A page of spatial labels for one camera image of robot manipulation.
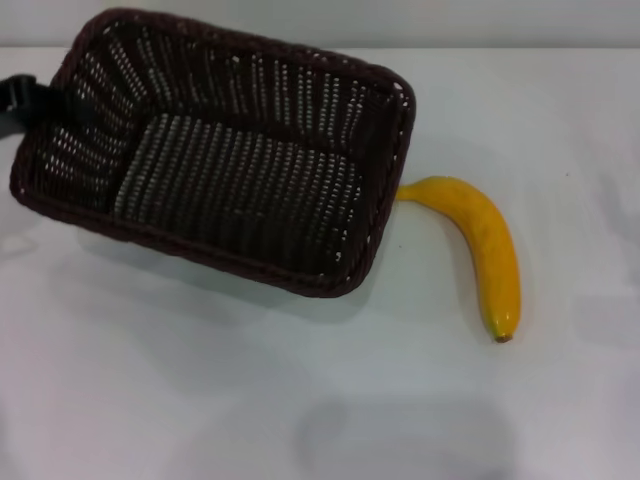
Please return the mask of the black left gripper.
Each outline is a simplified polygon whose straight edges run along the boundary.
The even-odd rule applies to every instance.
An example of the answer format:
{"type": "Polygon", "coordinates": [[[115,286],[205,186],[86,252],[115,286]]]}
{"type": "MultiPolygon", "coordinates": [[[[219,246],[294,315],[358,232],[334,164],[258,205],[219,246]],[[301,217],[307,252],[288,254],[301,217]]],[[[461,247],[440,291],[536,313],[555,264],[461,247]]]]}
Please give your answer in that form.
{"type": "Polygon", "coordinates": [[[20,74],[1,81],[0,135],[22,134],[36,124],[68,118],[68,96],[63,90],[37,84],[33,75],[20,74]]]}

